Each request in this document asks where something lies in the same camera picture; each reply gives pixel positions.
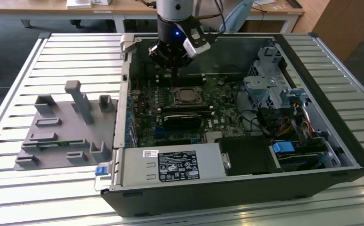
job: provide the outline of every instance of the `desk leg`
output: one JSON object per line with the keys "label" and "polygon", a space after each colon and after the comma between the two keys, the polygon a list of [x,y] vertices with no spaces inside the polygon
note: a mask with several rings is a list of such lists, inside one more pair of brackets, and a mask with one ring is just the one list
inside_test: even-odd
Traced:
{"label": "desk leg", "polygon": [[30,20],[22,20],[22,23],[24,25],[24,28],[31,28]]}
{"label": "desk leg", "polygon": [[114,15],[114,21],[116,26],[116,33],[126,33],[124,31],[124,15]]}
{"label": "desk leg", "polygon": [[299,16],[293,16],[293,15],[287,16],[287,20],[281,28],[281,33],[292,32],[297,19],[299,19]]}

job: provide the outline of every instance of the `slatted aluminum table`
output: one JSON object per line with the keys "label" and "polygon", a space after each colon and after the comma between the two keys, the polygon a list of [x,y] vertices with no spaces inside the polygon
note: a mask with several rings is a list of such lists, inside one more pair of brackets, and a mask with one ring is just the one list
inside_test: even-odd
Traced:
{"label": "slatted aluminum table", "polygon": [[[68,101],[64,83],[80,80],[90,100],[102,94],[118,98],[120,37],[52,34],[35,44],[0,106],[0,225],[364,225],[364,177],[307,199],[122,218],[94,189],[95,166],[12,170],[36,112],[36,95]],[[319,38],[284,37],[364,147],[364,87]]]}

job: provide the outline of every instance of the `green circuit board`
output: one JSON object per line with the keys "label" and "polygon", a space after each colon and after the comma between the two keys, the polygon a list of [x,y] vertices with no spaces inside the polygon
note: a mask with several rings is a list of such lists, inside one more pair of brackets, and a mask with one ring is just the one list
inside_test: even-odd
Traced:
{"label": "green circuit board", "polygon": [[[200,87],[160,88],[151,80],[142,81],[142,89],[132,92],[134,114],[139,147],[208,143],[206,134],[220,131],[223,137],[244,136],[243,122],[235,107],[238,82],[223,82],[219,75],[207,75]],[[158,108],[178,105],[176,90],[200,90],[200,99],[194,104],[211,105],[212,115],[202,118],[198,129],[167,131],[162,127]]]}

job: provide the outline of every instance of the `white box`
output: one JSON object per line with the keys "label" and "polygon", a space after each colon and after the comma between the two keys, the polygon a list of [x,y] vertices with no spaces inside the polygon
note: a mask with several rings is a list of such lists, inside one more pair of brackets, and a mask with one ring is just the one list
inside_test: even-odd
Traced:
{"label": "white box", "polygon": [[111,4],[112,0],[91,0],[92,4],[95,5],[106,5],[108,6]]}
{"label": "white box", "polygon": [[91,8],[91,0],[67,0],[67,9]]}

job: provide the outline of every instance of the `motherboard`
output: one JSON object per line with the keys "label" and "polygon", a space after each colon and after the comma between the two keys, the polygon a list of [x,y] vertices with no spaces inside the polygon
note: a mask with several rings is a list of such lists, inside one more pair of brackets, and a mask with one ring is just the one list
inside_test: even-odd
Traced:
{"label": "motherboard", "polygon": [[131,91],[139,147],[214,143],[246,135],[235,106],[238,82],[223,74],[195,75],[183,82],[140,80]]}

